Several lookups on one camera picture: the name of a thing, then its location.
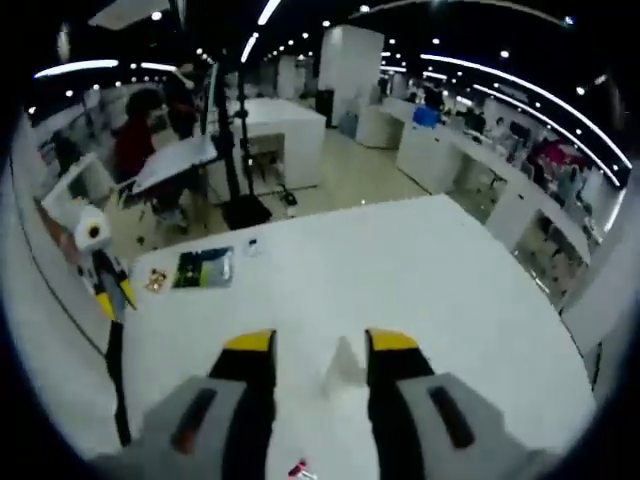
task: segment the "chair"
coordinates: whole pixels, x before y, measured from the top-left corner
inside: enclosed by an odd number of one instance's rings
[[[531,166],[530,163],[522,162],[522,165],[520,165],[520,171],[524,173],[529,178],[529,180],[533,181],[534,171],[533,171],[533,166]]]

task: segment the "floor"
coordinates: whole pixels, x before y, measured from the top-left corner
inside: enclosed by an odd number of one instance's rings
[[[175,140],[173,132],[164,131],[154,137],[154,144],[156,148],[162,148]],[[365,148],[336,130],[327,130],[320,164],[323,180],[318,187],[294,192],[298,200],[294,215],[300,217],[428,195],[427,191],[396,168],[396,154],[395,151]],[[497,182],[490,187],[493,178],[491,173],[476,173],[470,176],[472,184],[460,186],[450,196],[467,213],[484,223],[491,214],[503,184]],[[290,218],[276,194],[260,198],[271,210],[272,222]],[[188,193],[183,196],[181,203],[190,218],[206,218],[207,227],[200,222],[192,222],[189,232],[183,234],[177,228],[158,226],[150,207],[138,205],[123,210],[112,198],[105,212],[111,221],[116,253],[133,262],[145,252],[228,230],[218,206],[207,205],[203,217],[196,215]],[[575,278],[578,265],[570,262],[565,255],[551,258],[554,250],[553,244],[545,242],[540,228],[532,225],[514,256],[541,291],[560,307],[563,294]]]

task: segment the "black stand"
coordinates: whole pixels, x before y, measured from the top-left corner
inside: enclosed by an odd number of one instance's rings
[[[264,206],[253,191],[253,179],[249,172],[249,139],[247,135],[247,110],[245,109],[244,75],[240,70],[238,75],[238,97],[240,101],[240,112],[238,116],[242,121],[242,138],[240,147],[242,149],[242,167],[249,182],[249,194],[240,193],[238,174],[233,158],[233,132],[231,125],[233,118],[229,116],[227,110],[227,58],[222,54],[218,65],[218,72],[215,79],[214,103],[218,109],[219,134],[214,140],[218,154],[223,158],[229,185],[229,201],[222,205],[222,216],[231,230],[253,227],[268,222],[271,219],[271,211]]]

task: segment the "blue object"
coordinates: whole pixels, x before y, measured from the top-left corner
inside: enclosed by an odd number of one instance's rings
[[[440,112],[425,106],[416,107],[412,120],[421,127],[434,129],[440,123]]]

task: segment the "red shirt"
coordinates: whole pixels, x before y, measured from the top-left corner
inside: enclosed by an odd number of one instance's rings
[[[135,177],[155,151],[146,118],[130,118],[116,140],[116,169],[125,178]]]

